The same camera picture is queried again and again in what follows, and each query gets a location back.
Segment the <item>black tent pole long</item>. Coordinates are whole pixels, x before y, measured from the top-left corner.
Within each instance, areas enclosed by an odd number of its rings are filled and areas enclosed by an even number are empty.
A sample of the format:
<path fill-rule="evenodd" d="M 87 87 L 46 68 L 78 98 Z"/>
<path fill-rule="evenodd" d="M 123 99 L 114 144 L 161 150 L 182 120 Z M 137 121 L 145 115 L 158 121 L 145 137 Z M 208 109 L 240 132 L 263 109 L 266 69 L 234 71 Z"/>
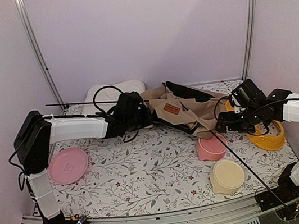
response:
<path fill-rule="evenodd" d="M 291 214 L 291 218 L 292 219 L 294 219 L 295 218 L 295 214 L 294 214 L 294 212 L 292 212 L 290 209 L 289 209 L 289 207 L 285 204 L 285 202 L 284 201 L 282 201 L 273 191 L 272 191 L 272 189 L 271 188 L 269 188 L 268 187 L 268 185 L 252 170 L 252 168 L 251 167 L 249 167 L 249 165 L 247 165 L 246 163 L 245 163 L 245 161 L 241 158 L 241 157 L 239 157 L 238 156 L 238 154 L 236 154 L 232 149 L 230 149 L 230 147 L 228 147 L 228 145 L 226 145 L 225 144 L 225 142 L 224 141 L 222 141 L 221 140 L 221 138 L 216 134 L 216 133 L 214 133 L 211 129 L 208 129 L 208 131 L 214 136 L 214 137 L 216 137 L 216 139 L 217 140 L 219 140 L 220 142 L 221 142 L 221 144 L 223 145 L 223 146 L 225 146 L 225 148 L 228 150 L 228 151 L 230 151 L 230 153 L 232 154 L 232 155 L 234 155 L 234 157 L 236 157 L 236 159 L 237 160 L 239 160 L 240 162 L 241 162 L 241 164 L 243 164 L 249 171 L 250 171 L 250 173 L 252 173 L 253 175 L 254 175 L 254 177 L 256 177 L 257 178 L 257 180 L 263 185 L 263 187 L 267 190 L 267 191 L 269 191 L 269 193 L 271 193 L 271 195 L 273 195 L 274 196 L 274 198 L 276 198 L 276 200 L 278 200 L 280 203 L 281 203 L 281 205 Z"/>

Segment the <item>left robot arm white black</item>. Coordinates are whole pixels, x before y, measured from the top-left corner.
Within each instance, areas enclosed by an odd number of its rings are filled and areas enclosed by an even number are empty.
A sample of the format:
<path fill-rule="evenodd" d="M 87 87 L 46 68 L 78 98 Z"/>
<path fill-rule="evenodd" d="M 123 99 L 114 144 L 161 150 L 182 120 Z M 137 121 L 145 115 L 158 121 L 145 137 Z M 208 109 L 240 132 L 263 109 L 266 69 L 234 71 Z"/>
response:
<path fill-rule="evenodd" d="M 123 137 L 153 123 L 150 110 L 136 92 L 121 93 L 108 112 L 95 115 L 42 115 L 31 111 L 21 125 L 8 160 L 20 169 L 21 188 L 27 187 L 37 204 L 43 224 L 89 224 L 67 219 L 59 209 L 49 182 L 49 149 L 52 144 L 83 138 Z"/>

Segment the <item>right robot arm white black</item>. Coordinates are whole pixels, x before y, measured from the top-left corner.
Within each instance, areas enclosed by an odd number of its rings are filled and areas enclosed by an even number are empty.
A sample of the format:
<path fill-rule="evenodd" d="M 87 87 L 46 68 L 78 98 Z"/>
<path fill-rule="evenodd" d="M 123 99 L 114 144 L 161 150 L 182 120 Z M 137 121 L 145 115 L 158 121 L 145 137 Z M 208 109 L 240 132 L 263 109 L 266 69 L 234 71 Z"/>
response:
<path fill-rule="evenodd" d="M 265 95 L 255 83 L 247 79 L 226 98 L 233 111 L 215 113 L 215 130 L 220 133 L 237 131 L 255 132 L 255 125 L 268 126 L 272 121 L 299 122 L 299 94 L 290 90 L 275 89 Z M 278 178 L 278 187 L 256 196 L 263 211 L 285 205 L 299 195 L 299 162 L 287 165 Z"/>

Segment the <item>beige fabric pet tent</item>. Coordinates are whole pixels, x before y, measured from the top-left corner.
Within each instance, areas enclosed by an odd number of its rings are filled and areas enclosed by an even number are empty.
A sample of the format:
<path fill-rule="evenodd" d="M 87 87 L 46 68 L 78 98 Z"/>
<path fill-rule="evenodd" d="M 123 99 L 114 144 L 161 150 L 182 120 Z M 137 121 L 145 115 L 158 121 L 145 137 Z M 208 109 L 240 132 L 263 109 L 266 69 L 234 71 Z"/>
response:
<path fill-rule="evenodd" d="M 214 116 L 216 102 L 225 94 L 182 86 L 170 81 L 158 88 L 141 94 L 151 111 L 154 122 L 158 122 L 198 138 L 209 139 L 215 131 L 217 121 Z M 225 112 L 226 100 L 222 100 L 216 110 Z"/>

